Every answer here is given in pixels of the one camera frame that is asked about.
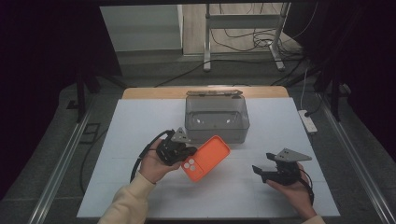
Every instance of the electrical outlet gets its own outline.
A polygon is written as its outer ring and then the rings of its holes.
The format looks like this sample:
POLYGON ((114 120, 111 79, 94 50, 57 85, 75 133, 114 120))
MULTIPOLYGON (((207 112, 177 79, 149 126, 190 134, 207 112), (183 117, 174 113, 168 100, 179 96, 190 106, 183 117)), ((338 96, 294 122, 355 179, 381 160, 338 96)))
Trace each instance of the electrical outlet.
POLYGON ((298 114, 300 115, 301 121, 303 122, 305 129, 308 133, 317 133, 318 129, 314 124, 314 121, 310 117, 305 116, 306 110, 299 110, 298 114))

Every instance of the white tabletop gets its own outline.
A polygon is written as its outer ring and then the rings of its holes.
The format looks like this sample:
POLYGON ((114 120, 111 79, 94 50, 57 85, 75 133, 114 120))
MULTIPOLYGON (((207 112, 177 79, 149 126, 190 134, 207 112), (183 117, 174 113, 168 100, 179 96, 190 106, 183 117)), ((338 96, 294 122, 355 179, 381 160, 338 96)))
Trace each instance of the white tabletop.
MULTIPOLYGON (((245 143, 230 144, 230 155, 197 183, 182 169, 167 174, 148 197, 149 218, 297 217, 251 167, 274 171, 275 162, 265 154, 284 147, 313 158, 301 164, 314 182, 314 208, 325 217, 339 216, 292 98, 246 101, 250 128, 245 143)), ((183 99, 119 100, 78 217, 100 217, 116 191, 129 183, 143 148, 162 131, 184 127, 184 112, 183 99)))

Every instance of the white wall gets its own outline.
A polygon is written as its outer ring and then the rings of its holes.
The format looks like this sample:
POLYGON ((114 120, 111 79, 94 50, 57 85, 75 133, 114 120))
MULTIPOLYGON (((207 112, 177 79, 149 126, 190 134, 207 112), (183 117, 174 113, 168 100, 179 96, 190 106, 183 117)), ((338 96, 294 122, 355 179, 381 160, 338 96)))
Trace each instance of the white wall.
POLYGON ((182 17, 176 5, 101 7, 101 11, 115 51, 182 48, 182 17))

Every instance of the hand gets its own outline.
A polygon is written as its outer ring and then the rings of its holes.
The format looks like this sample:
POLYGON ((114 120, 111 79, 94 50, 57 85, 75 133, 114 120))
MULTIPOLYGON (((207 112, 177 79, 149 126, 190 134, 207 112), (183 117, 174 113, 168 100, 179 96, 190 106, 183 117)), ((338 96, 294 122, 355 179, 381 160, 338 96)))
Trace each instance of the hand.
POLYGON ((146 156, 143 158, 140 165, 139 173, 145 177, 149 182, 155 184, 160 181, 168 172, 177 170, 180 167, 181 161, 172 166, 165 165, 158 157, 155 149, 161 143, 162 139, 155 141, 146 156))
MULTIPOLYGON (((304 167, 300 163, 298 163, 298 166, 301 170, 304 169, 304 167)), ((308 183, 308 178, 303 171, 301 171, 301 178, 306 183, 308 183)), ((289 203, 294 207, 294 209, 298 212, 302 219, 307 220, 317 215, 311 205, 308 191, 302 183, 296 182, 289 186, 283 186, 272 180, 267 180, 266 183, 273 189, 276 189, 283 195, 285 195, 289 203)))

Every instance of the person's right hand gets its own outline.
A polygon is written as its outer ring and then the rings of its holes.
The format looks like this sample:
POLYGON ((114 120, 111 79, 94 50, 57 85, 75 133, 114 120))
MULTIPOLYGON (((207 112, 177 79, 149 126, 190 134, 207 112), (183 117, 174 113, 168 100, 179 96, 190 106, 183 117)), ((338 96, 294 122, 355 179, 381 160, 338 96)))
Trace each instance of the person's right hand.
MULTIPOLYGON (((304 169, 300 163, 298 163, 298 166, 301 170, 304 169)), ((308 178, 303 171, 301 171, 301 178, 308 183, 308 178)), ((289 186, 283 186, 272 180, 267 180, 266 183, 285 195, 289 203, 294 207, 302 219, 308 220, 317 215, 312 207, 308 191, 302 183, 296 182, 289 186)))

